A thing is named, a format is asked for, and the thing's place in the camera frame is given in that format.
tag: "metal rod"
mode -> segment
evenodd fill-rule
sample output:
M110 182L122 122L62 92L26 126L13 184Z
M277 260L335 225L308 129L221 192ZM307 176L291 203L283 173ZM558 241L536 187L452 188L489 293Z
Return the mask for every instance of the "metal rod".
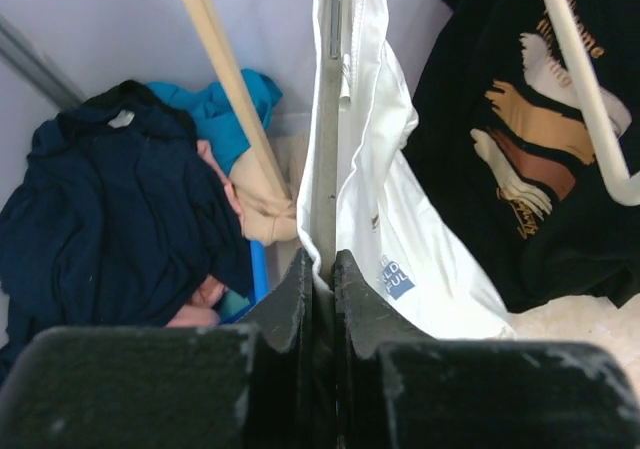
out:
M329 39L329 57L337 59L340 55L340 29L342 25L342 0L331 0L331 29Z
M342 63L330 55L324 43L331 37L332 0L324 0L320 31L320 83L318 88L318 117L316 118L316 147L313 171L310 233L318 248L322 265L320 277L332 286L333 264L336 258L336 184L338 178L338 111Z
M61 110L76 107L85 99L60 68L1 15L0 58Z

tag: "clothing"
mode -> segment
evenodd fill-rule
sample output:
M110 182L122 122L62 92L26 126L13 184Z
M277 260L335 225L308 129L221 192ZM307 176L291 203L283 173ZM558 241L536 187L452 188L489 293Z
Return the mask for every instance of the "clothing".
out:
M282 98L278 86L267 76L245 69L244 82L264 127L269 127L273 107ZM152 82L148 87L163 102L188 111L196 123L199 139L211 143L213 156L226 175L236 159L249 148L249 141L219 82L200 92L190 92L175 84Z
M212 275L200 284L191 299L180 308L167 327L216 326L220 322L212 309L228 291L227 287Z
M289 241L296 237L293 202L271 194L252 149L242 154L231 170L231 177L239 185L237 191L213 158L208 141L198 141L198 154L220 177L231 207L240 220L242 234L247 239L268 246L275 241Z
M270 142L278 166L289 187L291 199L295 201L300 191L309 149L309 131L301 130L292 135L273 137Z
M238 200L238 196L236 195L236 190L229 178L222 171L222 168L220 167L218 162L213 158L213 154L211 152L211 144L209 143L209 141L198 141L198 155L204 162L209 165L209 167L213 169L213 171L220 179L220 182L224 187L224 193L227 195L227 199L229 200L229 204L231 205L233 212L235 212L238 216L240 227L244 227L244 211L242 210L242 206L240 205L240 201Z
M216 307L216 313L220 317L221 324L231 324L244 316L253 306L249 298L229 291Z
M607 193L543 0L445 0L404 154L507 307L640 290L640 208ZM568 0L632 173L640 0Z
M49 327L164 326L209 274L250 292L249 243L195 143L188 115L133 81L36 130L0 213L3 372Z
M314 1L316 89L327 43L320 30L321 1ZM432 337L511 336L507 310L497 290L446 227L400 152L418 117L400 64L386 41L387 0L351 3L352 10L345 11L353 19L346 21L344 29L353 34L351 45L343 46L343 51L351 58L351 72L344 79L351 82L352 97L339 118L340 157L346 157L347 163L337 168L336 249L350 251L353 259L347 259L357 266L354 272L361 273L381 298ZM321 261L317 236L312 233L316 222L312 218L321 217L313 212L314 201L327 196L314 192L313 180L318 177L314 173L318 170L315 145L320 143L323 127L316 123L331 111L323 106L318 91L314 96L297 223L300 240L313 260L314 337L320 341L314 356L321 359L332 347L336 299L328 281L320 278L321 263L331 265L332 260ZM344 287L345 282L337 277L335 285Z
M253 148L244 152L229 175L245 214L244 235L265 246L296 238L296 207L271 192Z

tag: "white wall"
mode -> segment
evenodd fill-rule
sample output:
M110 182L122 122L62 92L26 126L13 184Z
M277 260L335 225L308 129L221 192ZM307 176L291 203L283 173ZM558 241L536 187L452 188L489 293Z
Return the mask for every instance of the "white wall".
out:
M215 0L240 64L272 76L279 112L309 112L315 55L311 0ZM439 0L389 0L389 39L411 88L446 19ZM196 89L215 74L180 0L0 0L0 13L87 96L126 78Z
M0 59L0 208L22 182L33 131L58 112Z

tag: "dark blue clothing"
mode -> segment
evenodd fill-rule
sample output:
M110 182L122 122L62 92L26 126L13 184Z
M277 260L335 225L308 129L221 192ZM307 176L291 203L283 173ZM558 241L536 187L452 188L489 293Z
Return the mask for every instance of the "dark blue clothing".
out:
M193 127L125 84L36 130L24 182L0 213L10 297L0 376L46 328L164 326L207 274L252 289L249 243ZM133 120L111 127L122 110Z

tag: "pile of clothes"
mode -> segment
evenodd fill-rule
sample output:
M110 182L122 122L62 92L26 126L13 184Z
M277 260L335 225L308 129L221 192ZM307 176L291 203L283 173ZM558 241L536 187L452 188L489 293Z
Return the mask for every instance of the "pile of clothes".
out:
M267 126L282 94L243 75ZM219 84L125 81L42 124L0 213L0 383L48 328L213 325L227 294L250 296L249 239L295 237L254 159Z

